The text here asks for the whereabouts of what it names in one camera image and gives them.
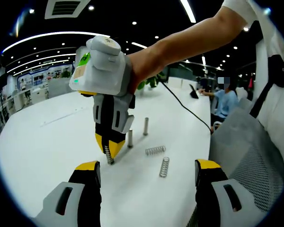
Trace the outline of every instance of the mesh chair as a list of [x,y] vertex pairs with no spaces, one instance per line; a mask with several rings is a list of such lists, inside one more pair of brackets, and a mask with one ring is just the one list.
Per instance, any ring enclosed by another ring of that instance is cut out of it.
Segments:
[[209,160],[248,189],[263,212],[282,192],[283,158],[259,121],[241,108],[234,109],[211,136]]
[[245,110],[247,113],[249,113],[253,107],[253,102],[251,102],[249,99],[247,98],[242,98],[239,101],[239,105],[238,105],[241,109]]

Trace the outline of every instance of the metal pin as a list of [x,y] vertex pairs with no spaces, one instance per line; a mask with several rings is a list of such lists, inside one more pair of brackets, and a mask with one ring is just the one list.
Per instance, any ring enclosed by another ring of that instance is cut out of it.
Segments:
[[130,129],[130,130],[128,131],[128,144],[127,144],[127,146],[128,146],[129,148],[132,148],[132,147],[133,147],[133,130],[132,130],[132,129]]
[[143,135],[147,136],[148,135],[148,117],[145,118],[145,122],[144,122],[144,132]]

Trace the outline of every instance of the blue shirt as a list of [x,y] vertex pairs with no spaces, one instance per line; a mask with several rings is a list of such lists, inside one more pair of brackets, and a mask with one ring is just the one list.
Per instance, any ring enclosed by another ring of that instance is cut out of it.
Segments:
[[215,115],[226,118],[234,107],[238,105],[238,97],[234,91],[225,93],[224,90],[220,90],[214,93],[214,96],[218,99],[218,108]]

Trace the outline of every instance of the hand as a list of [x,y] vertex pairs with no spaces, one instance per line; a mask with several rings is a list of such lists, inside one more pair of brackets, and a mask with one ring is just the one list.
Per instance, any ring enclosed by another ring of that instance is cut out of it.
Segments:
[[200,94],[204,94],[204,92],[205,92],[205,89],[199,89]]
[[158,52],[153,46],[144,50],[128,55],[132,63],[132,75],[128,85],[128,91],[134,94],[138,85],[145,79],[150,78],[161,72],[164,65],[161,64]]

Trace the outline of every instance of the white sleeve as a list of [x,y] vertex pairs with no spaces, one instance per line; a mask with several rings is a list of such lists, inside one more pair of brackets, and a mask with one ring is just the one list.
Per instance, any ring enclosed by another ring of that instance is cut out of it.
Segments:
[[257,20],[257,16],[247,0],[224,0],[222,6],[238,13],[247,22],[247,27]]

